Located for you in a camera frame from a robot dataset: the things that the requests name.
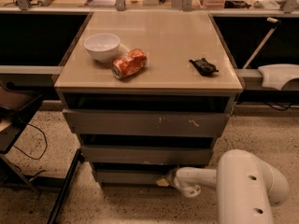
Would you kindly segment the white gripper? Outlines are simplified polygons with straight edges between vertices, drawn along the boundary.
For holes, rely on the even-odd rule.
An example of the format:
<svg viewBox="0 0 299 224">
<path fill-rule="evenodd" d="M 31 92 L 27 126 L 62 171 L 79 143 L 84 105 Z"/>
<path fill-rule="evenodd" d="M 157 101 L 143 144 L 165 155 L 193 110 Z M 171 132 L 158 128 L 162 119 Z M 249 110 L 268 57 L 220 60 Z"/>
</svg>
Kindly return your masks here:
<svg viewBox="0 0 299 224">
<path fill-rule="evenodd" d="M 194 198 L 201 193 L 198 170 L 192 167 L 172 169 L 165 177 L 159 177 L 156 184 L 159 187 L 169 187 L 170 185 L 180 191 L 186 198 Z"/>
</svg>

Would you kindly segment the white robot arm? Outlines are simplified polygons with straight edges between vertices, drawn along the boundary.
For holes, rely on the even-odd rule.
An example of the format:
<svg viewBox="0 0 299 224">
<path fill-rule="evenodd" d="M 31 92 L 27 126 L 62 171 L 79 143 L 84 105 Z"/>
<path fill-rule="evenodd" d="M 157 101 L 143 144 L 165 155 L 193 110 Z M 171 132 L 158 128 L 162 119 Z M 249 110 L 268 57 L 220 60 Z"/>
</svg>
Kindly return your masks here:
<svg viewBox="0 0 299 224">
<path fill-rule="evenodd" d="M 216 190 L 218 224 L 274 224 L 272 208 L 290 193 L 278 169 L 241 149 L 225 152 L 215 169 L 175 168 L 156 183 L 187 198 L 198 196 L 203 186 Z"/>
</svg>

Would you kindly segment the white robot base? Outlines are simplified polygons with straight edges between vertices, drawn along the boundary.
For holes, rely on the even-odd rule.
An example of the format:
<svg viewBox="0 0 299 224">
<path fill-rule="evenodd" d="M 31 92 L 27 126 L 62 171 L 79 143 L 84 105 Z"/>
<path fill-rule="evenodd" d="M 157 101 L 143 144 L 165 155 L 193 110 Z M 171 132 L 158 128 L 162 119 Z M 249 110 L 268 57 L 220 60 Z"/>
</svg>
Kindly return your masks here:
<svg viewBox="0 0 299 224">
<path fill-rule="evenodd" d="M 294 79 L 299 78 L 299 65 L 277 63 L 260 66 L 258 71 L 262 74 L 262 86 L 281 91 L 282 88 Z"/>
</svg>

